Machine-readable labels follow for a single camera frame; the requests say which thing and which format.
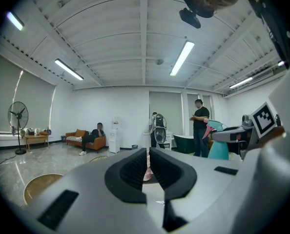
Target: ceiling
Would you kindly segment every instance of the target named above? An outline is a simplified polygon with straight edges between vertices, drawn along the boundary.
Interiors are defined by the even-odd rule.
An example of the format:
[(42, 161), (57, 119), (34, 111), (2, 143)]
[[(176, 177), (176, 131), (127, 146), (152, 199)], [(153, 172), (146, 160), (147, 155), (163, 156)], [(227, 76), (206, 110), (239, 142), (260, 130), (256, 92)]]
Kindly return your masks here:
[[(231, 84), (279, 61), (247, 0), (199, 18), (200, 29), (180, 19), (185, 7), (183, 0), (21, 0), (14, 12), (24, 29), (5, 21), (0, 54), (12, 51), (73, 89), (154, 85), (224, 94)], [(186, 39), (195, 46), (171, 77)], [(57, 58), (84, 80), (64, 72)]]

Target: round mat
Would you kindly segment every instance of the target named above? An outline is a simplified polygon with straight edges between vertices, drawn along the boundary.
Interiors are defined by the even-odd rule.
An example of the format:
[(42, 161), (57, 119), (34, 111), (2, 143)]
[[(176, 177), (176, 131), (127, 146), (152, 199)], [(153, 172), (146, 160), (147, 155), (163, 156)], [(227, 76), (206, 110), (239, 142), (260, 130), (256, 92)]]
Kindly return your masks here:
[(98, 157), (92, 159), (90, 162), (97, 161), (97, 160), (100, 160), (100, 159), (103, 159), (103, 158), (107, 158), (107, 156), (98, 156)]
[(43, 192), (51, 184), (55, 183), (60, 179), (62, 175), (60, 174), (45, 174), (31, 180), (23, 191), (23, 198), (26, 204), (36, 198), (41, 192)]

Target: water cooler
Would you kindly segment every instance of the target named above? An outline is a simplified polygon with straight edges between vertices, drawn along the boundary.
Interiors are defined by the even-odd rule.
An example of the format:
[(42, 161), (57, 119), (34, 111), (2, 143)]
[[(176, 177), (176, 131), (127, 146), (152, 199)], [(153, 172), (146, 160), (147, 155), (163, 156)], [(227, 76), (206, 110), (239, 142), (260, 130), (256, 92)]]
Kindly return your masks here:
[(109, 151), (117, 153), (120, 151), (120, 130), (118, 129), (119, 123), (116, 118), (112, 120), (112, 128), (109, 133)]

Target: ceiling light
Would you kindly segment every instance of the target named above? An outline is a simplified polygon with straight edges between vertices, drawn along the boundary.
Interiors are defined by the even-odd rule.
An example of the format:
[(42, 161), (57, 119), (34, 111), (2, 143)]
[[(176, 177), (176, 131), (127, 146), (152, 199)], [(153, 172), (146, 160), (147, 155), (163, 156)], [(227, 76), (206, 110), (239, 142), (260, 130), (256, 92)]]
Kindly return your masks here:
[(244, 84), (245, 82), (248, 82), (248, 81), (250, 81), (250, 80), (252, 80), (252, 77), (249, 77), (249, 78), (247, 78), (247, 79), (245, 79), (245, 80), (243, 80), (243, 81), (240, 81), (240, 82), (238, 82), (238, 83), (236, 83), (236, 84), (230, 86), (229, 88), (235, 88), (235, 87), (238, 87), (238, 86), (240, 86), (240, 85), (242, 85), (242, 84)]
[(78, 75), (77, 72), (73, 71), (71, 68), (69, 68), (66, 64), (64, 64), (61, 60), (56, 59), (55, 63), (60, 66), (61, 68), (63, 68), (65, 71), (67, 71), (69, 74), (73, 75), (75, 78), (79, 79), (79, 80), (83, 80), (83, 77)]
[(23, 22), (15, 15), (15, 13), (7, 12), (6, 16), (16, 28), (19, 30), (23, 29)]
[(283, 61), (279, 61), (277, 65), (280, 67), (280, 66), (283, 66), (284, 64), (285, 63)]
[(182, 64), (184, 63), (185, 59), (188, 57), (190, 51), (192, 50), (192, 48), (194, 47), (194, 43), (187, 41), (177, 59), (177, 61), (175, 62), (175, 65), (173, 66), (173, 69), (170, 73), (171, 76), (175, 76), (179, 69), (181, 68)]

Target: standing man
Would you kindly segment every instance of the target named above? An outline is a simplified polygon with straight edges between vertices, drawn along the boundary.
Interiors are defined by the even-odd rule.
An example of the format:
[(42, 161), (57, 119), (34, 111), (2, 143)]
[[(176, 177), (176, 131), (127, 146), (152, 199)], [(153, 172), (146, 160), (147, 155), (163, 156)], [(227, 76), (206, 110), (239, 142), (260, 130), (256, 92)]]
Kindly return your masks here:
[(206, 132), (207, 124), (204, 123), (205, 118), (209, 118), (209, 110), (203, 107), (203, 101), (201, 99), (195, 100), (195, 106), (197, 111), (189, 120), (194, 121), (194, 143), (195, 143), (195, 154), (194, 156), (200, 156), (207, 158), (209, 154), (208, 149), (208, 136), (204, 139), (203, 136)]
[(79, 155), (85, 155), (86, 154), (86, 144), (94, 142), (94, 140), (98, 137), (103, 137), (105, 134), (103, 132), (103, 124), (98, 123), (97, 129), (94, 129), (90, 135), (85, 135), (82, 138), (82, 152), (79, 153)]
[[(151, 116), (151, 119), (149, 120), (149, 133), (150, 133), (150, 143), (151, 143), (151, 147), (156, 147), (157, 146), (157, 141), (155, 139), (155, 133), (154, 133), (154, 130), (155, 130), (155, 127), (156, 127), (154, 125), (156, 115), (157, 115), (157, 113), (154, 112), (152, 114), (152, 116)], [(164, 148), (165, 149), (165, 145), (164, 144), (158, 143), (158, 145), (160, 146), (160, 148)]]

